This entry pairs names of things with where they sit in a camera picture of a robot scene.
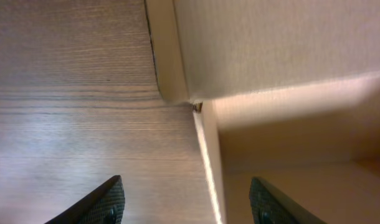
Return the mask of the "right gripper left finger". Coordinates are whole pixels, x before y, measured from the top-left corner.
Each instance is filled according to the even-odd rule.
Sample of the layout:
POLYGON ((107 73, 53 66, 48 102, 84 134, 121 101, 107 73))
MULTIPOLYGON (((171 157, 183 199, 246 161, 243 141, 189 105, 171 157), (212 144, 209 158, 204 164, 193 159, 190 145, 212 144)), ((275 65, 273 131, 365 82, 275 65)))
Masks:
POLYGON ((120 175, 114 175, 46 224, 121 224, 125 191, 120 175))

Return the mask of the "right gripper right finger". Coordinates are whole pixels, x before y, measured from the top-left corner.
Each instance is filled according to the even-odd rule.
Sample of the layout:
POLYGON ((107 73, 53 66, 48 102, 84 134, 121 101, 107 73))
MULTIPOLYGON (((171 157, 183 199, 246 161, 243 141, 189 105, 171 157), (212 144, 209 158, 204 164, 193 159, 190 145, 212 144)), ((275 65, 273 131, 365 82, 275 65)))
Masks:
POLYGON ((255 224, 325 223, 261 177, 252 178, 249 199, 255 224))

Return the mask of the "cardboard box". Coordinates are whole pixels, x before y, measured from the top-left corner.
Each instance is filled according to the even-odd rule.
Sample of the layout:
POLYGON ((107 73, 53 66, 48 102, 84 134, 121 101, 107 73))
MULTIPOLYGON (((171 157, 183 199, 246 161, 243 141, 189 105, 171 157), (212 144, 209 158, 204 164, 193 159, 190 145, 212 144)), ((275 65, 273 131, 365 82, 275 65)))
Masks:
POLYGON ((261 177, 325 223, 380 223, 380 0, 146 1, 159 92, 189 103, 217 223, 261 177))

